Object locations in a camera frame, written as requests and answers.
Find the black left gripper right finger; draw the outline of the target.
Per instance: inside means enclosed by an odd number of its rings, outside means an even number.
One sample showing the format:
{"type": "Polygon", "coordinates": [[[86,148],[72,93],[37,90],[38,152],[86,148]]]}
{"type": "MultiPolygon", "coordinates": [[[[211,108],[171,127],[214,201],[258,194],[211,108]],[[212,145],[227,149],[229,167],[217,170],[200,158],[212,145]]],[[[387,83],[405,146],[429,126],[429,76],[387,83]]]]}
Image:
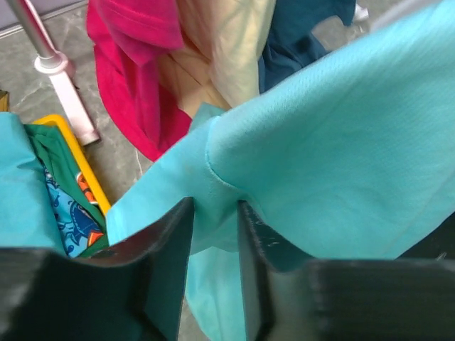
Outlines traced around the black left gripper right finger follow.
{"type": "Polygon", "coordinates": [[[313,259],[237,204],[248,340],[453,340],[454,218],[392,261],[313,259]]]}

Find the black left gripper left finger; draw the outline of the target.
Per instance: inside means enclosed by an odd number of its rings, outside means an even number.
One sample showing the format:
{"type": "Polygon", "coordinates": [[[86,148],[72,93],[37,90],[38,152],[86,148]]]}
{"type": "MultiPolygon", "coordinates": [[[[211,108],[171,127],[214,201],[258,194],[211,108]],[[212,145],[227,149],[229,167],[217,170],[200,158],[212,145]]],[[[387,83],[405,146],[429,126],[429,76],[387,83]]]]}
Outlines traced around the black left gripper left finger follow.
{"type": "Polygon", "coordinates": [[[193,234],[186,197],[88,259],[1,250],[2,340],[176,340],[193,234]]]}

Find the turquoise t shirt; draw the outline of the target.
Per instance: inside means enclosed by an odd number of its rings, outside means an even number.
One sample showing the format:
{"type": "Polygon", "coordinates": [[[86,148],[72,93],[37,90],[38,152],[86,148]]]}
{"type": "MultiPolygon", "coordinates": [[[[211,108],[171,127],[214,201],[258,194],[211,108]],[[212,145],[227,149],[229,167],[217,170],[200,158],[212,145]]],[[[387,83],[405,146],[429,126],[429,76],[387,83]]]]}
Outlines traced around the turquoise t shirt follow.
{"type": "Polygon", "coordinates": [[[454,2],[364,36],[207,120],[109,210],[116,244],[195,201],[186,300],[244,340],[237,202],[306,253],[394,259],[454,211],[454,2]]]}

